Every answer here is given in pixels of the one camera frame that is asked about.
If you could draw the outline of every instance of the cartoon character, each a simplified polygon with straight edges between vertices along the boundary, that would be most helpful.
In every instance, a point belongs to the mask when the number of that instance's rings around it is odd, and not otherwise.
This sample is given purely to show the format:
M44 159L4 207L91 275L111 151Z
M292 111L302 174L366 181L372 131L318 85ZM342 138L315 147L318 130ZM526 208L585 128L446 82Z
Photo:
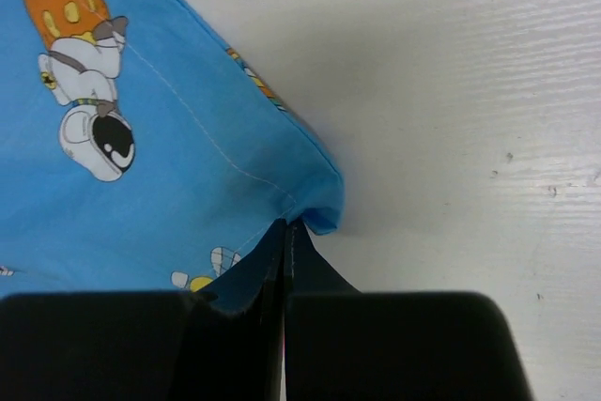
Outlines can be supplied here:
M234 49L229 48L227 50L227 54L229 56L231 56L232 58L234 58L234 60L236 61L236 63L238 63L238 65L242 68L242 70L244 70L244 72L246 73L246 75L248 75L251 80L254 82L254 84L261 90L261 92L267 97L267 99L269 99L271 101L271 103L273 103L273 105L275 105L278 110L281 110L283 112L286 111L286 109L284 108L284 106L282 105L282 102L275 96L275 94L273 93L273 91L271 91L271 89L265 85L265 82L263 82L258 75L256 75L246 64L246 62L240 57L239 53L236 52Z
M10 277L15 273L15 271L10 270L7 267L3 267L2 265L0 265L0 277L5 276L5 277Z
M240 254L223 247L215 248L210 253L210 261L217 277L232 268L241 259ZM174 271L171 273L171 283L173 285L179 288L187 288L193 292L204 288L211 282L213 282L213 279L208 276L196 276L191 279L185 272Z
M46 47L38 58L41 81L69 108L60 146L98 180L118 180L135 154L116 89L128 19L111 19L104 0L23 1Z

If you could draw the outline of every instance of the wood grain texture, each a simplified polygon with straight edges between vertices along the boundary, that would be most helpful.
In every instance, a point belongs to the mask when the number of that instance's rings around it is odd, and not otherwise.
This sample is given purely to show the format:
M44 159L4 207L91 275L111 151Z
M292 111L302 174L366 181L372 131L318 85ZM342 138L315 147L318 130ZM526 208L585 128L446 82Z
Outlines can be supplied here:
M538 399L598 398L601 0L188 1L346 171L350 282L486 293Z

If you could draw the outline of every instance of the stitching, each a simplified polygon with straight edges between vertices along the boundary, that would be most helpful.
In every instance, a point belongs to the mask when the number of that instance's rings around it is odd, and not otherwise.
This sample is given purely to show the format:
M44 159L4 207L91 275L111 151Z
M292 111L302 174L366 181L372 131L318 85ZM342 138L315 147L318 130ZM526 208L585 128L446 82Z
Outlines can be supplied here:
M297 235L297 226L292 226L292 237L290 238L290 271L292 272L292 279L294 280L294 243Z
M294 208L294 206L292 206L291 208L289 208L289 209L287 209L286 211L284 211L283 213L281 213L281 214L280 214L280 218L284 218L284 219L285 219L285 216L286 216L286 214L287 214L287 213L288 213L288 212L289 212L291 209L293 209L293 208ZM271 223L269 223L269 224L267 224L267 225L264 225L263 227L261 227L261 228L260 228L260 229L259 229L259 230L258 230L258 231L255 233L255 234L253 234L253 235L252 235L252 236L251 236L249 239L247 239L246 241L244 241L244 242L243 242L243 243L242 243L242 244L241 244L241 245L238 247L238 249L236 249L234 252L236 253L236 252L238 252L239 250L241 250L241 249L242 249L244 246L246 246L246 245L247 245L247 244L248 244L248 243L249 243L249 242L250 242L252 239L254 239L254 238L257 236L257 235L259 235L259 234L261 234L261 233L265 232L267 229L269 229L269 228L270 228L270 226L271 226L272 224L273 224L273 222L271 222Z
M217 45L219 45L220 48L222 48L224 51L231 49L231 46L227 42L225 42L223 40L223 38L215 30L213 30L209 24L207 24L201 20L199 15L193 10L193 8L190 5L188 5L186 0L174 0L174 1L177 2L179 4L179 6L184 9L186 14L188 14L193 19L193 21L198 24L199 27L201 27L203 30L205 30L213 38L213 40L215 40L215 42L217 42ZM333 173L338 177L338 180L340 181L340 183L341 184L344 183L344 178L342 177L340 170L334 164L332 157L330 155L330 152L327 150L327 148L324 146L324 144L318 138L313 136L313 134L311 134L308 130L305 129L305 127L302 125L302 121L300 121L296 117L294 112L288 111L287 114L285 114L284 116L288 120L288 122L290 122L290 124L292 124L292 126L294 126L300 133L302 133L313 144L313 146L315 147L315 149L317 150L319 155L326 161L326 163L330 166Z
M86 8L89 12L96 14L99 18L103 19L98 12L92 11L88 5L85 5L84 3L82 3L80 1L80 7L84 7ZM285 194L288 198L290 198L290 200L293 203L293 206L289 209L287 209L286 211L282 212L279 217L282 218L284 217L291 209L294 208L294 206L297 205L297 200L295 199L295 197L290 194L289 192L287 192L286 190L284 190L283 188L281 188L279 185L275 184L274 182L267 180L265 178L259 177L259 176L255 176L254 174L249 173L248 171L243 170L242 168L240 168L237 164L235 164L232 159L230 157L228 157L225 152L223 151L223 149L219 146L219 144L215 141L215 139L210 135L210 133L208 132L207 128L203 125L203 123L200 121L200 119L198 119L198 117L196 116L196 114L194 113L193 109L190 107L190 105L179 95L179 93L177 93L176 89L173 87L173 85L171 85L171 83L169 81L167 81L167 79L159 72L158 69L156 69L152 63L150 63L146 58L144 58L133 46L131 46L131 44L129 44L128 42L125 43L126 47L129 47L131 49L131 51L136 54L136 56L142 61L144 62L158 77L159 79L165 84L165 86L167 86L167 88L169 88L169 90L173 93L173 95L176 97L176 99L179 101L179 103L188 111L188 113L190 114L191 118L193 119L194 123L196 124L196 126L198 126L198 128L201 130L202 133L205 134L205 136L208 138L208 140L210 141L210 143L212 144L212 146L221 154L221 156L223 157L223 159L232 167L234 168L236 171L238 171L239 173L241 173L242 175L257 180L259 182L263 182L266 183L268 185L270 185L271 187L275 188L277 191L279 191L282 194ZM261 227L256 233L254 233L249 239L247 239L246 241L244 241L239 247L238 250L240 250L242 247L244 247L246 244L248 244L248 242L250 242L252 239L254 239L257 235L259 235L264 229L269 228L269 226L263 226Z

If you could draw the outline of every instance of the white table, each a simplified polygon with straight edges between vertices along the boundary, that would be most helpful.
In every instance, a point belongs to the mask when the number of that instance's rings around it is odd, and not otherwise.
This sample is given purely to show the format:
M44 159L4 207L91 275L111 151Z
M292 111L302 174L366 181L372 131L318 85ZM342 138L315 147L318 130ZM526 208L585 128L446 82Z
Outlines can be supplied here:
M483 292L537 399L599 399L601 0L188 1L345 170L352 284Z

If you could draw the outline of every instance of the cartoon dog print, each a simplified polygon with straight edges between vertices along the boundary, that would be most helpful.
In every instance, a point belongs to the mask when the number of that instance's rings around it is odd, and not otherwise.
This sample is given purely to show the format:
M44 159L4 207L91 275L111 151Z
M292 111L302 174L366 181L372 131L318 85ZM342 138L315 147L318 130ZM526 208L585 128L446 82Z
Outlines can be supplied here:
M46 47L38 57L41 81L68 108L59 127L60 146L98 180L118 180L135 154L116 89L128 19L111 19L104 0L24 3Z

